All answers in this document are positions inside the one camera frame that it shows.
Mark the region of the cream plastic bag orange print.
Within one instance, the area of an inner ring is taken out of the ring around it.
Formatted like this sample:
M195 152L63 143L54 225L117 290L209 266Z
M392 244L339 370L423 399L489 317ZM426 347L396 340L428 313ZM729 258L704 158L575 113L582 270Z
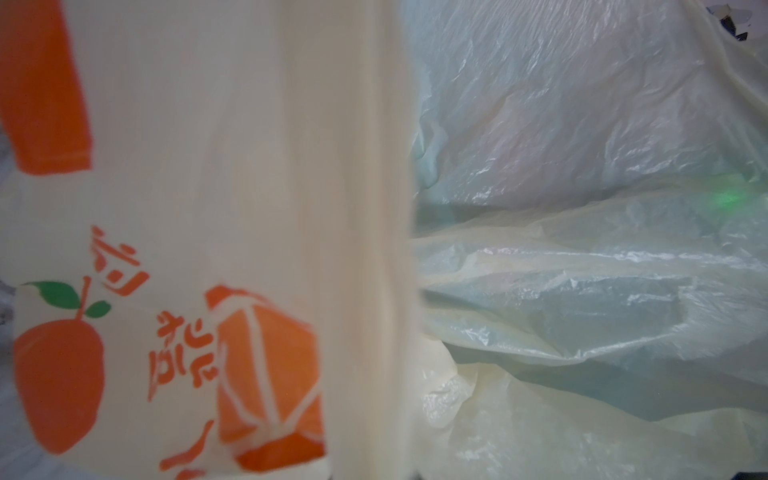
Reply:
M767 472L724 1L5 1L5 479Z

